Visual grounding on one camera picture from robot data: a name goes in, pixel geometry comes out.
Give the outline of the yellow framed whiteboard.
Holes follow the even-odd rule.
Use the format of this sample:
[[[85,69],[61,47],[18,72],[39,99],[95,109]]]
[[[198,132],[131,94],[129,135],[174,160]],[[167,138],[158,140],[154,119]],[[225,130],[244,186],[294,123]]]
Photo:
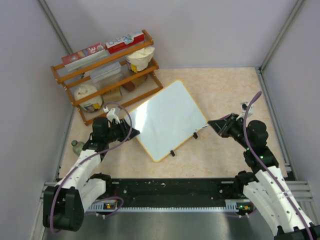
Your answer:
[[[136,139],[158,163],[205,127],[208,120],[183,81],[176,80],[129,112]]]

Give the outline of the white marker pen magenta cap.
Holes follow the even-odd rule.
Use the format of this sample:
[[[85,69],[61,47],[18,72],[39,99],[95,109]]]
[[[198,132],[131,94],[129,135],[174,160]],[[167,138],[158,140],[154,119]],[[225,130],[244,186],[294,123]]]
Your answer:
[[[202,129],[205,129],[205,128],[207,128],[207,127],[208,127],[208,125],[205,125],[205,126],[203,126],[203,127],[201,127],[201,128],[196,129],[195,131],[198,132],[198,131],[200,131],[200,130],[202,130]]]

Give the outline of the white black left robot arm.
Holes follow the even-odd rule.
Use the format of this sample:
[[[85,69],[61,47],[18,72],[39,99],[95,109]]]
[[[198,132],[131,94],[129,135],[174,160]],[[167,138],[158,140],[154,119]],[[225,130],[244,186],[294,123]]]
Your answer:
[[[42,224],[57,233],[61,230],[76,232],[80,229],[87,209],[99,198],[109,198],[114,191],[110,177],[105,174],[90,176],[102,162],[107,152],[114,150],[110,144],[121,146],[140,134],[133,128],[132,119],[109,120],[97,117],[92,132],[84,144],[75,164],[67,175],[43,192]]]

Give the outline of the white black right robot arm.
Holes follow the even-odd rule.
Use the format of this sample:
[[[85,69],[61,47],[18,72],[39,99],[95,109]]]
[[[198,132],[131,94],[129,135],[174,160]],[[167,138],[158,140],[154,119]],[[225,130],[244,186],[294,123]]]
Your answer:
[[[289,189],[279,163],[267,146],[267,126],[244,120],[232,113],[225,119],[210,120],[208,125],[222,138],[233,138],[245,148],[243,153],[250,172],[234,177],[233,192],[247,197],[268,224],[276,240],[318,240],[320,227],[305,214]]]

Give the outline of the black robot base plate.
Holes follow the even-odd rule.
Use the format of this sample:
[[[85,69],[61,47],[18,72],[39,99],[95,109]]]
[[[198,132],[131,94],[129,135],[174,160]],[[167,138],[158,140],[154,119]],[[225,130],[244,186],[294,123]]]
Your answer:
[[[103,197],[121,197],[125,202],[194,202],[242,200],[232,178],[113,178]]]

